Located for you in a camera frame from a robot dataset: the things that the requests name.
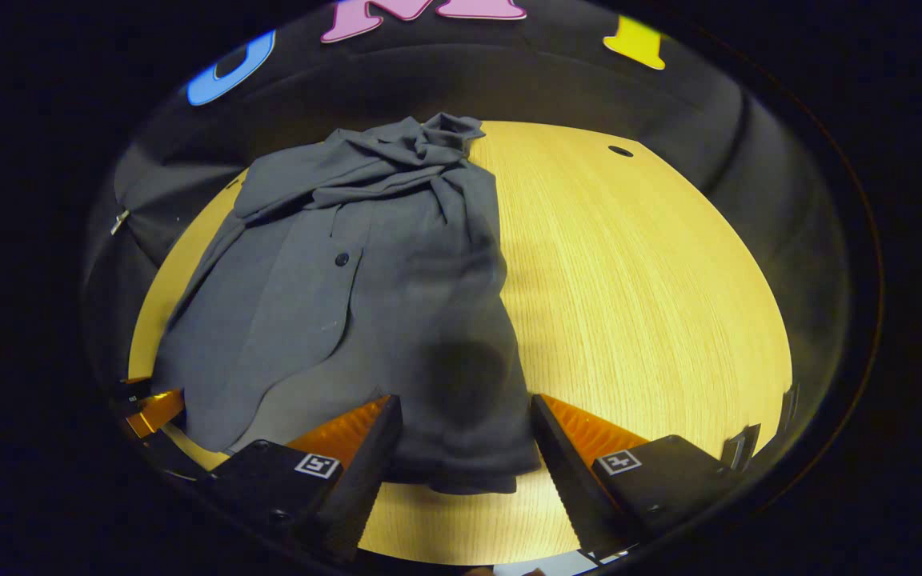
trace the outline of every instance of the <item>yellow letter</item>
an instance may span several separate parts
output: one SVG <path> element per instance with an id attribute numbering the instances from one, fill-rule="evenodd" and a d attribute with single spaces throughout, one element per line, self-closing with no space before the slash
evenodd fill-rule
<path id="1" fill-rule="evenodd" d="M 663 70 L 665 66 L 662 59 L 659 59 L 659 32 L 627 16 L 618 17 L 617 34 L 603 38 L 603 44 L 652 69 Z"/>

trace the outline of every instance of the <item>gray shirt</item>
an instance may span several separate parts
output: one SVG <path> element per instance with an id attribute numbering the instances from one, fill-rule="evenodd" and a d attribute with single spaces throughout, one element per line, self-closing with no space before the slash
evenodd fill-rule
<path id="1" fill-rule="evenodd" d="M 337 130 L 251 165 L 158 349 L 191 440 L 289 442 L 398 394 L 389 480 L 508 492 L 538 467 L 479 125 Z"/>

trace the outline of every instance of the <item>wooden table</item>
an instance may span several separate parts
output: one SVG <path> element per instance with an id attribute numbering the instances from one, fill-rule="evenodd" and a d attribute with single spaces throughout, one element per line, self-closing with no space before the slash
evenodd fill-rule
<path id="1" fill-rule="evenodd" d="M 771 440 L 792 379 L 788 337 L 764 276 L 720 213 L 637 142 L 543 124 L 483 128 L 471 160 L 497 176 L 502 296 L 528 389 L 641 437 L 680 434 L 715 457 L 747 424 L 761 424 L 757 449 Z M 239 186 L 206 207 L 158 272 L 131 375 L 150 374 L 169 311 Z M 208 470 L 226 459 L 174 426 L 163 430 Z M 491 565 L 579 544 L 544 468 L 509 495 L 384 484 L 361 546 Z"/>

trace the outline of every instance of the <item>pink letter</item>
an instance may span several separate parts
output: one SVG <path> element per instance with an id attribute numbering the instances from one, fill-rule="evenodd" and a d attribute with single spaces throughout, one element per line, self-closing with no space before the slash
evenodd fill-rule
<path id="1" fill-rule="evenodd" d="M 494 21 L 519 21 L 526 11 L 515 6 L 512 0 L 450 0 L 436 8 L 436 13 L 447 18 L 484 18 Z"/>
<path id="2" fill-rule="evenodd" d="M 333 28 L 322 36 L 323 44 L 338 42 L 374 30 L 383 18 L 369 15 L 369 4 L 375 4 L 403 21 L 413 21 L 432 4 L 432 0 L 343 0 L 337 2 Z"/>

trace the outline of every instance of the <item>shirt pocket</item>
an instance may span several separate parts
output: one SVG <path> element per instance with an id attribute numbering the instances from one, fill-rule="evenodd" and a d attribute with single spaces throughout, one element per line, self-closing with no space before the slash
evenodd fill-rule
<path id="1" fill-rule="evenodd" d="M 234 371 L 256 394 L 329 358 L 347 328 L 362 245 L 330 238 L 328 222 L 301 225 L 291 227 L 272 262 Z"/>

